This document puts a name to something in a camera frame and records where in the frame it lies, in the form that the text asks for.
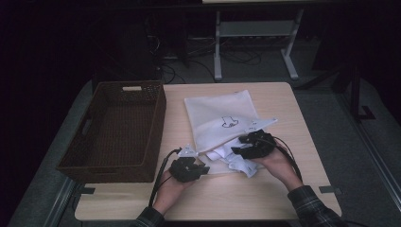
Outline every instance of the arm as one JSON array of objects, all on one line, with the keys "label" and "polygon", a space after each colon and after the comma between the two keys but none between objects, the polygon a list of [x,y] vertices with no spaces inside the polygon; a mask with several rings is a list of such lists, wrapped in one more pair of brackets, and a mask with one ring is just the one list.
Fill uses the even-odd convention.
[{"label": "arm", "polygon": [[163,173],[161,183],[153,207],[146,207],[130,227],[162,226],[166,212],[176,203],[184,190],[194,184],[194,182],[177,181],[168,170]]},{"label": "arm", "polygon": [[287,158],[277,148],[266,157],[252,159],[263,165],[272,176],[280,180],[288,190],[288,198],[303,226],[347,226],[339,215],[327,208],[295,174]]}]

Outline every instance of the wooden table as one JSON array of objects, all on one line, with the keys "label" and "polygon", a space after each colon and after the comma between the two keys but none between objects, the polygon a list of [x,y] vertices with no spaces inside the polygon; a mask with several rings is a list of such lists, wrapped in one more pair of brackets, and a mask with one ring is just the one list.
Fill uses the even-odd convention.
[{"label": "wooden table", "polygon": [[[277,117],[268,132],[291,148],[304,183],[339,215],[333,193],[322,194],[319,186],[330,185],[319,154],[290,86],[284,82],[165,85],[167,109],[158,168],[173,149],[194,146],[183,103],[185,97],[216,96],[248,90],[260,118]],[[176,156],[172,155],[167,167]],[[148,205],[153,183],[90,183],[93,195],[82,195],[76,210],[79,220],[135,219]],[[250,179],[244,173],[205,175],[184,192],[167,212],[169,220],[296,219],[286,188],[266,169]]]}]

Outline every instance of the plaid sleeve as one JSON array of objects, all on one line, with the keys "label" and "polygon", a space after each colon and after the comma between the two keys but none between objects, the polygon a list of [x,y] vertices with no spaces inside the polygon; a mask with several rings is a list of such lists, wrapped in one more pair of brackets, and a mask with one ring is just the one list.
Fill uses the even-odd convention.
[{"label": "plaid sleeve", "polygon": [[141,215],[133,221],[130,227],[157,227],[162,226],[165,218],[157,210],[147,207],[142,211]]},{"label": "plaid sleeve", "polygon": [[288,193],[302,226],[348,226],[333,210],[327,208],[309,185]]}]

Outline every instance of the hand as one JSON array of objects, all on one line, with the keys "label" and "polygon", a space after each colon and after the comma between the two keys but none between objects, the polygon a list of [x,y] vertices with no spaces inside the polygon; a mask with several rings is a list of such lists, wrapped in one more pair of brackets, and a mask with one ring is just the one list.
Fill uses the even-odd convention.
[{"label": "hand", "polygon": [[194,184],[195,181],[181,183],[171,176],[171,173],[167,170],[163,173],[160,183],[162,183],[162,185],[157,191],[157,198],[156,202],[153,204],[153,208],[162,215],[165,215],[167,210],[176,203],[184,190]]},{"label": "hand", "polygon": [[273,177],[280,180],[286,186],[288,191],[304,185],[296,175],[286,156],[278,148],[275,148],[266,157],[251,159],[251,161],[263,165]]}]

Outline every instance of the wicker basket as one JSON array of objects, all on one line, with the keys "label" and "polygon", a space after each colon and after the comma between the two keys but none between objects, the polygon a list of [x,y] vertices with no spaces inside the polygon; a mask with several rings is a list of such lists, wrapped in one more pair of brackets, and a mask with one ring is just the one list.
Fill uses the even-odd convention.
[{"label": "wicker basket", "polygon": [[99,83],[57,170],[78,183],[153,182],[165,113],[161,81]]}]

